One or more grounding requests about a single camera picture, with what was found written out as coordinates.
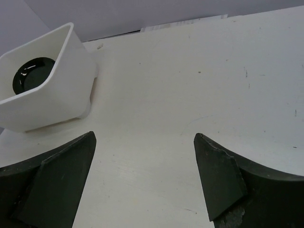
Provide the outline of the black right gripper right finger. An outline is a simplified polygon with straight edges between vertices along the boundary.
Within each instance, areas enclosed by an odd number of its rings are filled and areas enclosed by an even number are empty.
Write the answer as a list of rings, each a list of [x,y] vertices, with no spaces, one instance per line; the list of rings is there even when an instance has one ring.
[[[301,228],[304,178],[238,155],[207,136],[194,138],[209,221],[217,228]]]

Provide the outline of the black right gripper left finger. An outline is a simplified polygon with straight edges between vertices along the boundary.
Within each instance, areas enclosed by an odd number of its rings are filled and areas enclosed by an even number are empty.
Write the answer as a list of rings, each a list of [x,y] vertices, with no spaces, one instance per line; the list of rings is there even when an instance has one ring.
[[[96,148],[89,131],[0,169],[2,228],[71,228]]]

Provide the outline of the black round plate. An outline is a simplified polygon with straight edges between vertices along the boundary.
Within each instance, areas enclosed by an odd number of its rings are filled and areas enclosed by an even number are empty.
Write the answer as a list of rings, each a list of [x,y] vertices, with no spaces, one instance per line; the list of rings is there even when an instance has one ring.
[[[12,81],[16,95],[40,86],[50,75],[55,61],[48,57],[38,57],[23,64]]]

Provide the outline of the white plastic bin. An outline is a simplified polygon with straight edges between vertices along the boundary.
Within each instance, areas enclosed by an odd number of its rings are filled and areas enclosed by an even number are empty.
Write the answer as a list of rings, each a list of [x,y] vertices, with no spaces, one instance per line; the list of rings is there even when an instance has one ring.
[[[54,60],[47,79],[16,94],[12,82],[17,70],[30,60]],[[73,118],[85,118],[98,64],[67,23],[17,47],[0,58],[0,125],[24,132]]]

